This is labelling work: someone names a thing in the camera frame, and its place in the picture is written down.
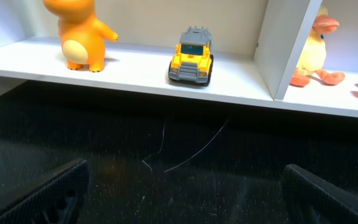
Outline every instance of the yellow plush toy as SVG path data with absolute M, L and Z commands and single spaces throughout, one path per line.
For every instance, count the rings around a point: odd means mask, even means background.
M 310 82 L 308 75 L 316 73 L 326 84 L 337 85 L 345 79 L 341 72 L 329 73 L 323 70 L 326 60 L 326 44 L 323 34 L 334 32 L 339 27 L 338 21 L 328 17 L 328 10 L 321 6 L 313 27 L 309 33 L 308 40 L 303 47 L 291 84 L 295 86 L 306 86 Z

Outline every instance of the yellow toy truck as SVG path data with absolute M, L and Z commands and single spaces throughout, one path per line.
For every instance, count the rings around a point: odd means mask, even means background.
M 211 46 L 212 35 L 208 29 L 190 26 L 180 37 L 176 54 L 169 65 L 169 79 L 208 86 L 214 62 Z

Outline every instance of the toy figurine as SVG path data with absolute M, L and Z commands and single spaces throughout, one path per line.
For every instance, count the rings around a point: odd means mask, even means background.
M 208 86 L 211 81 L 214 55 L 212 35 L 208 29 L 189 27 L 180 37 L 176 54 L 169 65 L 171 81 L 190 81 Z
M 89 64 L 91 72 L 104 69 L 103 40 L 117 41 L 118 35 L 96 18 L 94 0 L 44 0 L 46 8 L 59 17 L 59 36 L 67 67 L 78 70 Z
M 337 85 L 345 79 L 341 72 L 329 73 L 323 70 L 326 60 L 326 44 L 323 34 L 330 34 L 339 27 L 338 21 L 328 17 L 328 10 L 321 6 L 308 40 L 303 47 L 291 84 L 294 86 L 306 86 L 310 82 L 308 75 L 316 73 L 328 85 Z

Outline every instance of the plush duck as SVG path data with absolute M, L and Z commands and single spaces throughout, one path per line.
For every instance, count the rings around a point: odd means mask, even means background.
M 104 39 L 117 41 L 118 34 L 98 20 L 94 0 L 44 0 L 46 8 L 59 17 L 59 36 L 67 67 L 78 70 L 89 65 L 91 72 L 104 69 Z
M 321 6 L 296 65 L 296 70 L 291 80 L 292 85 L 306 86 L 310 82 L 308 75 L 314 73 L 328 85 L 337 85 L 345 79 L 345 74 L 341 72 L 329 73 L 323 70 L 327 54 L 323 34 L 332 33 L 338 27 L 338 21 L 328 17 L 328 10 Z

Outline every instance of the shelf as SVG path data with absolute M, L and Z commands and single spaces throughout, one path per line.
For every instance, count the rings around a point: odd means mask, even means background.
M 211 83 L 203 87 L 169 81 L 174 49 L 117 43 L 108 43 L 107 48 L 102 72 L 71 71 L 59 39 L 27 39 L 0 48 L 0 76 L 245 105 L 274 104 L 250 58 L 215 54 Z
M 285 107 L 293 110 L 358 117 L 358 73 L 345 72 L 337 86 L 322 83 L 316 74 L 304 88 L 289 86 Z

